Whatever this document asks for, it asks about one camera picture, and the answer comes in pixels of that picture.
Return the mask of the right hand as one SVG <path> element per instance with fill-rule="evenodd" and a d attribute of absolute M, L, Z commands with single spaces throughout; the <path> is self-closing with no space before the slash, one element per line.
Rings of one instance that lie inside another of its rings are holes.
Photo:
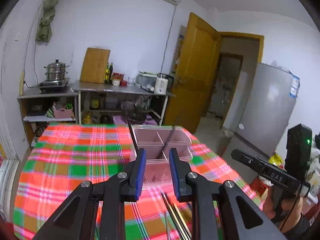
<path fill-rule="evenodd" d="M 272 186 L 267 190 L 267 195 L 263 204 L 263 213 L 269 219 L 273 219 L 276 215 L 276 212 L 273 209 L 273 189 L 274 187 Z M 279 223 L 278 226 L 278 229 L 282 233 L 290 231 L 298 224 L 302 215 L 302 207 L 302 197 L 282 200 L 281 208 L 283 211 L 287 211 L 286 217 Z"/>

